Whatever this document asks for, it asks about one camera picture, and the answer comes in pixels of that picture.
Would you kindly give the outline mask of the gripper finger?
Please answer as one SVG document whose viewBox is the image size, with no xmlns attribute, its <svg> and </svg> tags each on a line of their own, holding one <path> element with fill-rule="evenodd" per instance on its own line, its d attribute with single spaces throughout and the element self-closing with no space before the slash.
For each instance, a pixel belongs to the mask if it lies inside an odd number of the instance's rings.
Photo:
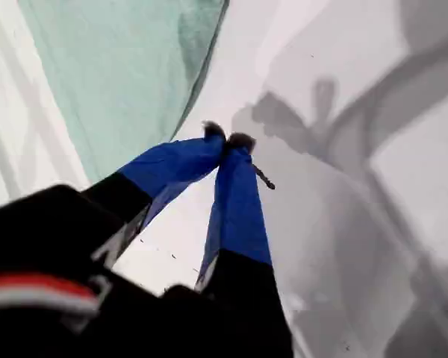
<svg viewBox="0 0 448 358">
<path fill-rule="evenodd" d="M 122 222 L 121 228 L 92 253 L 93 260 L 112 267 L 166 205 L 218 167 L 225 133 L 214 122 L 206 122 L 203 128 L 203 137 L 156 145 L 83 191 Z"/>
<path fill-rule="evenodd" d="M 279 298 L 251 136 L 234 133 L 217 172 L 199 293 L 205 332 L 219 357 L 291 357 L 292 337 Z"/>
</svg>

